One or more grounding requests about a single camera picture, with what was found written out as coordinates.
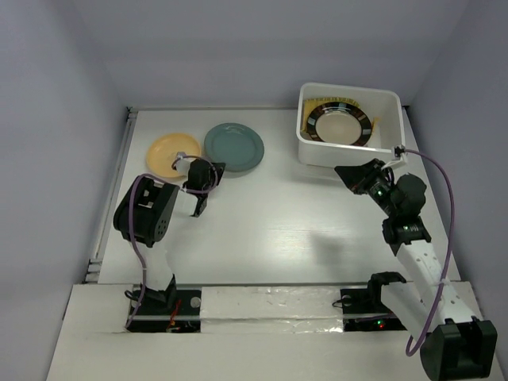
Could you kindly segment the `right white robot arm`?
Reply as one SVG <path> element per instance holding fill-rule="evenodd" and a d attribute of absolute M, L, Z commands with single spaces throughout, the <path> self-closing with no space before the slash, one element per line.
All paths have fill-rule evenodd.
<path fill-rule="evenodd" d="M 397 272 L 376 273 L 365 292 L 375 311 L 388 309 L 410 333 L 406 354 L 420 356 L 431 380 L 485 379 L 490 376 L 497 344 L 491 321 L 478 318 L 449 282 L 421 219 L 425 183 L 416 175 L 395 179 L 381 160 L 334 171 L 353 193 L 369 196 L 386 214 L 383 239 L 406 269 L 410 282 Z"/>

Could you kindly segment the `teal round plate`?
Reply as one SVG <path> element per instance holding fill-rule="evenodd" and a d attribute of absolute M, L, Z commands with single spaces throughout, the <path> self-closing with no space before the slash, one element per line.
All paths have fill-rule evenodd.
<path fill-rule="evenodd" d="M 251 171 L 264 158 L 260 135 L 246 125 L 226 122 L 214 126 L 204 138 L 206 155 L 213 162 L 224 163 L 226 171 Z"/>

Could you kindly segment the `dark round patterned plate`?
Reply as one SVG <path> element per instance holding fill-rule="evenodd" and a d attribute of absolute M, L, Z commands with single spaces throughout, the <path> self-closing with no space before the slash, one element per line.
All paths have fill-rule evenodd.
<path fill-rule="evenodd" d="M 348 102 L 326 102 L 314 107 L 305 118 L 311 140 L 363 147 L 370 140 L 373 126 L 358 106 Z"/>

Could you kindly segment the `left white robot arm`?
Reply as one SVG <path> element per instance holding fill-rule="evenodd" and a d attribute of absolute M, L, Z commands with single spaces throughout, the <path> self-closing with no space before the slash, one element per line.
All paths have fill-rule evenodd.
<path fill-rule="evenodd" d="M 175 310 L 178 301 L 175 274 L 167 256 L 152 249 L 169 228 L 179 194 L 195 198 L 190 215 L 200 217 L 209 193 L 219 185 L 225 171 L 222 162 L 188 155 L 178 156 L 171 167 L 187 171 L 183 185 L 168 183 L 148 173 L 138 175 L 114 213 L 114 228 L 131 244 L 142 269 L 139 288 L 125 292 L 133 304 L 130 318 L 142 313 L 169 314 Z"/>

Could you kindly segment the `yellow woven bamboo tray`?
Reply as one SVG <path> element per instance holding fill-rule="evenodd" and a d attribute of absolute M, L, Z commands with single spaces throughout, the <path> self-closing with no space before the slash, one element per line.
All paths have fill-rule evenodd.
<path fill-rule="evenodd" d="M 310 98 L 302 102 L 302 120 L 300 122 L 300 132 L 306 132 L 306 120 L 310 113 L 318 106 L 321 106 L 327 102 L 344 102 L 351 104 L 355 107 L 360 107 L 360 104 L 352 99 L 345 97 L 324 97 L 324 98 Z"/>

